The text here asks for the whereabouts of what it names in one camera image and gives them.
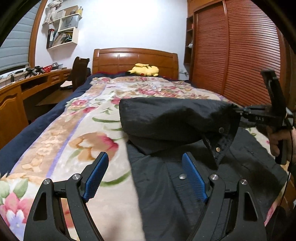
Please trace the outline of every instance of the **human hand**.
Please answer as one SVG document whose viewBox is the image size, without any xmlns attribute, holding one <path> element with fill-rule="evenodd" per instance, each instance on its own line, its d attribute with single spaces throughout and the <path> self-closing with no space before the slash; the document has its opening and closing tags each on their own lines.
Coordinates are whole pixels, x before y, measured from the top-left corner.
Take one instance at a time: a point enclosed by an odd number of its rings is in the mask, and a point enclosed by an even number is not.
<svg viewBox="0 0 296 241">
<path fill-rule="evenodd" d="M 279 155 L 279 148 L 278 144 L 280 140 L 287 140 L 287 146 L 288 146 L 288 161 L 291 160 L 291 154 L 292 154 L 292 143 L 291 143 L 291 135 L 290 130 L 284 129 L 280 130 L 278 132 L 273 133 L 272 129 L 268 126 L 266 128 L 267 135 L 269 139 L 270 144 L 270 152 L 273 156 Z M 292 138 L 293 138 L 293 163 L 296 163 L 296 130 L 295 128 L 292 129 Z"/>
</svg>

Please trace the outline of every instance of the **gray roman shade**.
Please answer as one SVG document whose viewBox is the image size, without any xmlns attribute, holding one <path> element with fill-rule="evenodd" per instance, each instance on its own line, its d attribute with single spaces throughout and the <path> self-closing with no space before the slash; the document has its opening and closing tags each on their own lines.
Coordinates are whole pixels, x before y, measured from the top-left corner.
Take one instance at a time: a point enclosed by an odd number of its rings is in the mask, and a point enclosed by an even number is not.
<svg viewBox="0 0 296 241">
<path fill-rule="evenodd" d="M 0 47 L 0 72 L 28 64 L 30 37 L 40 2 L 16 24 Z"/>
</svg>

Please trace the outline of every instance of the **silver bolt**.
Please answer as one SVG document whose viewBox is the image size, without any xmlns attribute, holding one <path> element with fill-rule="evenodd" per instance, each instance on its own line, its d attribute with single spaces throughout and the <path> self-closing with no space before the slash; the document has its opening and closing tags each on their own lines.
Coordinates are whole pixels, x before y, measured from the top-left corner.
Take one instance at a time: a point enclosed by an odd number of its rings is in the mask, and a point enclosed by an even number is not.
<svg viewBox="0 0 296 241">
<path fill-rule="evenodd" d="M 47 184 L 49 184 L 50 183 L 50 179 L 49 178 L 47 178 L 47 179 L 45 179 L 44 181 L 43 181 L 43 184 L 44 185 L 47 185 Z"/>
<path fill-rule="evenodd" d="M 246 179 L 241 179 L 241 184 L 242 185 L 247 185 L 248 184 L 248 181 Z"/>
<path fill-rule="evenodd" d="M 210 177 L 212 180 L 217 180 L 219 178 L 217 174 L 212 174 Z"/>
<path fill-rule="evenodd" d="M 79 174 L 74 174 L 74 175 L 72 176 L 72 178 L 73 178 L 74 180 L 78 180 L 78 179 L 80 178 L 80 175 L 79 175 Z"/>
<path fill-rule="evenodd" d="M 181 175 L 179 176 L 179 178 L 180 178 L 181 180 L 184 180 L 184 179 L 187 178 L 187 175 L 186 175 L 186 174 L 181 174 Z"/>
</svg>

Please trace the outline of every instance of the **floral blanket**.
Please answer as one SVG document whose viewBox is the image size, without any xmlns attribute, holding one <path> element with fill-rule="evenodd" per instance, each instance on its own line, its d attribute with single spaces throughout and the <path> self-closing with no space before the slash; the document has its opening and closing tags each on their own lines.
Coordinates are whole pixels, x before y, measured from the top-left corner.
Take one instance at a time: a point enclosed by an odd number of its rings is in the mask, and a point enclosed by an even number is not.
<svg viewBox="0 0 296 241">
<path fill-rule="evenodd" d="M 11 174 L 0 180 L 0 214 L 20 241 L 42 181 L 67 180 L 81 173 L 101 151 L 108 154 L 110 163 L 95 197 L 87 203 L 92 218 L 106 241 L 145 240 L 126 152 L 127 137 L 120 124 L 120 99 L 156 96 L 228 101 L 183 81 L 155 77 L 101 77 L 93 78 L 91 85 L 67 103 L 64 113 L 25 151 Z M 267 139 L 254 129 L 249 131 L 269 151 Z M 66 199 L 62 204 L 70 235 L 79 240 Z"/>
</svg>

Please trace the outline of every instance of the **yellow stuffed animal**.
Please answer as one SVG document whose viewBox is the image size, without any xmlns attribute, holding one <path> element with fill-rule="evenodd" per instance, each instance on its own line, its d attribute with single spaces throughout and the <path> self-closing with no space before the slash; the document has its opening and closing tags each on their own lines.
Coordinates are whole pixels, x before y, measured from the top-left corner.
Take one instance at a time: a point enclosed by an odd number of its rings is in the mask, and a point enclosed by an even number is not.
<svg viewBox="0 0 296 241">
<path fill-rule="evenodd" d="M 149 64 L 135 64 L 135 67 L 128 72 L 131 74 L 138 74 L 140 76 L 157 77 L 159 69 L 156 66 L 149 66 Z"/>
</svg>

